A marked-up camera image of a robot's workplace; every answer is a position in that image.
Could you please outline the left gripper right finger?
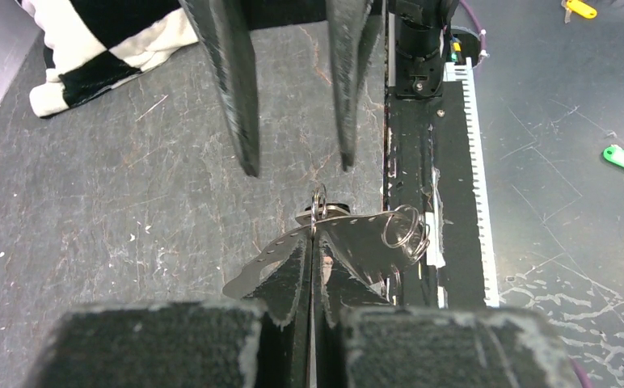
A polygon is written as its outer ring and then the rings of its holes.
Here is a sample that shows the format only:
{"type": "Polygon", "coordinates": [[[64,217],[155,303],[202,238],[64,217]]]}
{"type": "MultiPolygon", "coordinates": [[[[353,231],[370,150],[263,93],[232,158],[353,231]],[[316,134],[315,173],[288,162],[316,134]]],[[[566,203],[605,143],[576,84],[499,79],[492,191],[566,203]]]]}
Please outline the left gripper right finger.
{"type": "Polygon", "coordinates": [[[397,307],[315,239],[316,378],[321,387],[577,387],[563,341],[518,308],[397,307]]]}

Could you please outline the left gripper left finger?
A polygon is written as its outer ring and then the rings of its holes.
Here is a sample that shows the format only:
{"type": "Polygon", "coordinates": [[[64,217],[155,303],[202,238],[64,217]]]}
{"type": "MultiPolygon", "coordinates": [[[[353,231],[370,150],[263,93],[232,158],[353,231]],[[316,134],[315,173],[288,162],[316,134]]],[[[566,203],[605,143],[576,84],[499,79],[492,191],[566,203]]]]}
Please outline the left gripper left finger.
{"type": "Polygon", "coordinates": [[[95,303],[64,314],[28,387],[306,387],[311,254],[280,236],[221,300],[95,303]]]}

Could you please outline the large metal keyring plate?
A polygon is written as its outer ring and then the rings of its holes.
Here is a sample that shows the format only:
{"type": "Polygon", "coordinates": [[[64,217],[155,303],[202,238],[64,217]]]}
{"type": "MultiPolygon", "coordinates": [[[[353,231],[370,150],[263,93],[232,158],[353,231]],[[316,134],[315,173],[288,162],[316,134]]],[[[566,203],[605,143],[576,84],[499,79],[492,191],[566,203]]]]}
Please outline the large metal keyring plate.
{"type": "Polygon", "coordinates": [[[430,222],[411,205],[370,215],[350,215],[316,220],[318,208],[327,203],[327,190],[319,184],[312,194],[311,223],[287,231],[272,240],[222,289],[227,297],[241,298],[253,291],[292,256],[299,243],[326,241],[322,249],[323,275],[331,275],[331,261],[338,260],[367,285],[375,285],[410,267],[424,257],[430,245],[430,222]]]}

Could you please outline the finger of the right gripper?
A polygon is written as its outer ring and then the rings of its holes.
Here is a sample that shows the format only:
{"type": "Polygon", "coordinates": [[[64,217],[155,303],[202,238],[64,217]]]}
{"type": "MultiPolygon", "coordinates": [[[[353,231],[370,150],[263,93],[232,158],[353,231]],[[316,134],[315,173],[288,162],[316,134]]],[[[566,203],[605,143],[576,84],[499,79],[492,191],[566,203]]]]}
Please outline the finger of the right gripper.
{"type": "Polygon", "coordinates": [[[180,3],[209,55],[234,155],[244,173],[260,173],[255,51],[240,1],[180,3]]]}
{"type": "Polygon", "coordinates": [[[369,59],[383,25],[383,2],[326,2],[331,80],[341,166],[356,156],[357,106],[369,59]]]}

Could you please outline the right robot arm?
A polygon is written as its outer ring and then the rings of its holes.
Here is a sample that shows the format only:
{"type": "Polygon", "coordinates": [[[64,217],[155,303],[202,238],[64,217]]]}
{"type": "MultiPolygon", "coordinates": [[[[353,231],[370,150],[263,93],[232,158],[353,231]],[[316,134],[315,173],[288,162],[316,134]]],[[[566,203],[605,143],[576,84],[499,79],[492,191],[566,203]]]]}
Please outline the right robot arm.
{"type": "Polygon", "coordinates": [[[455,1],[183,1],[207,49],[235,156],[246,175],[260,173],[259,99],[254,30],[324,21],[329,35],[335,126],[343,169],[355,162],[357,105],[379,32],[394,53],[387,75],[401,99],[441,95],[455,1]]]}

